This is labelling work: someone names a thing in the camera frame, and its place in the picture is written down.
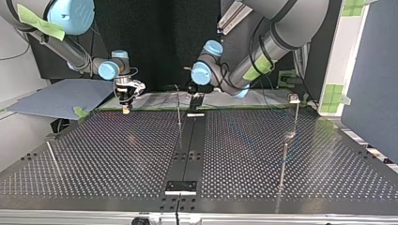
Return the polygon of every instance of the metal frame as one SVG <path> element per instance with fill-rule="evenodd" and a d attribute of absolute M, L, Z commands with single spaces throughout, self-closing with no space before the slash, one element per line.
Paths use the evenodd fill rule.
<path fill-rule="evenodd" d="M 87 199 L 50 200 L 37 197 L 32 197 L 27 201 L 26 199 L 19 199 L 19 197 L 4 198 L 3 196 L 0 197 L 0 205 L 9 210 L 0 210 L 0 224 L 129 224 L 137 217 L 150 218 L 153 224 L 158 224 L 160 221 L 161 224 L 175 224 L 176 214 L 178 214 L 180 222 L 186 224 L 249 224 L 259 222 L 263 224 L 345 224 L 353 222 L 356 224 L 398 224 L 398 216 L 383 216 L 394 214 L 391 210 L 396 209 L 396 202 L 363 203 L 328 200 L 223 202 L 200 198 L 199 188 L 204 167 L 204 145 L 207 114 L 209 112 L 212 111 L 202 111 L 205 114 L 203 117 L 184 116 L 181 137 L 176 144 L 166 179 L 163 182 L 166 187 L 167 182 L 172 180 L 196 181 L 198 183 L 196 196 L 161 195 L 155 201 L 109 198 L 90 199 L 89 201 Z M 77 127 L 78 125 L 72 125 L 64 130 L 61 138 Z M 342 131 L 338 131 L 338 135 L 344 139 L 345 144 L 354 151 L 358 151 L 358 154 L 363 156 L 363 160 L 374 166 L 380 173 L 388 177 L 395 177 L 398 184 L 398 177 L 392 170 L 374 159 L 366 149 L 360 147 Z M 46 145 L 43 144 L 32 151 L 31 155 L 46 151 L 46 149 Z M 1 172 L 0 175 L 2 177 L 10 175 L 27 162 L 28 160 L 18 161 Z M 325 204 L 327 207 L 317 208 L 319 205 Z M 21 205 L 23 205 L 23 208 L 31 210 L 19 210 Z"/>

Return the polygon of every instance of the white wall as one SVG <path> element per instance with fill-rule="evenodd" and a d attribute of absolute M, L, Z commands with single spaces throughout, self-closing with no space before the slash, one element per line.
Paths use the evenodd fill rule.
<path fill-rule="evenodd" d="M 343 95 L 346 96 L 357 58 L 360 39 L 366 23 L 369 5 L 362 9 L 360 16 L 340 17 L 337 25 L 333 46 L 330 52 L 329 65 L 321 94 L 320 104 L 327 84 L 343 85 Z M 319 112 L 324 116 L 341 116 L 344 104 L 340 104 L 337 113 Z"/>
<path fill-rule="evenodd" d="M 0 59 L 23 53 L 28 43 L 0 17 Z M 46 86 L 40 78 L 32 49 L 21 57 L 0 60 L 0 102 Z"/>
<path fill-rule="evenodd" d="M 0 17 L 0 110 L 46 87 L 31 49 L 15 59 L 1 60 L 23 53 L 27 47 L 23 37 Z M 44 137 L 52 132 L 52 121 L 0 111 L 0 172 L 44 143 Z"/>

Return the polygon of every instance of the thin metal pole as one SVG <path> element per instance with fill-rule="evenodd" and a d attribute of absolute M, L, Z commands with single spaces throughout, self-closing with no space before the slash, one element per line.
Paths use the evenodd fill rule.
<path fill-rule="evenodd" d="M 298 103 L 298 106 L 296 108 L 295 124 L 298 122 L 298 118 L 299 118 L 299 103 Z"/>
<path fill-rule="evenodd" d="M 281 168 L 281 180 L 279 182 L 279 188 L 283 188 L 284 171 L 286 167 L 286 157 L 287 157 L 287 143 L 283 145 L 283 156 L 282 156 L 282 168 Z"/>
<path fill-rule="evenodd" d="M 53 151 L 53 149 L 52 149 L 52 147 L 51 147 L 50 142 L 46 142 L 46 143 L 47 143 L 47 146 L 49 147 L 51 157 L 53 158 L 53 161 L 54 161 L 54 163 L 55 163 L 55 167 L 56 167 L 56 169 L 58 170 L 59 176 L 60 176 L 61 179 L 62 179 L 62 173 L 61 173 L 61 170 L 59 169 L 59 166 L 58 166 L 58 159 L 56 159 L 56 157 L 55 157 L 55 154 L 54 154 L 54 151 Z"/>

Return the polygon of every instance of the black panel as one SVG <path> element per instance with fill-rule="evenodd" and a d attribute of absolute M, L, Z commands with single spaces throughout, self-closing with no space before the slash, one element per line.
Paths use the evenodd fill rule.
<path fill-rule="evenodd" d="M 319 100 L 321 97 L 341 5 L 342 0 L 329 1 L 326 18 L 311 42 L 305 82 L 315 100 Z"/>
<path fill-rule="evenodd" d="M 147 91 L 184 87 L 190 67 L 208 39 L 216 38 L 215 0 L 97 0 L 99 30 L 108 51 L 124 49 Z"/>

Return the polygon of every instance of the gray sheet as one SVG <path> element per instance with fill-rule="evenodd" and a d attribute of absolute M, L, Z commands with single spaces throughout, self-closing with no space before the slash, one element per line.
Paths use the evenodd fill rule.
<path fill-rule="evenodd" d="M 112 82 L 70 79 L 58 82 L 8 107 L 8 111 L 78 120 L 73 108 L 95 109 L 113 92 Z"/>
<path fill-rule="evenodd" d="M 343 123 L 398 163 L 398 1 L 370 5 L 348 90 Z"/>

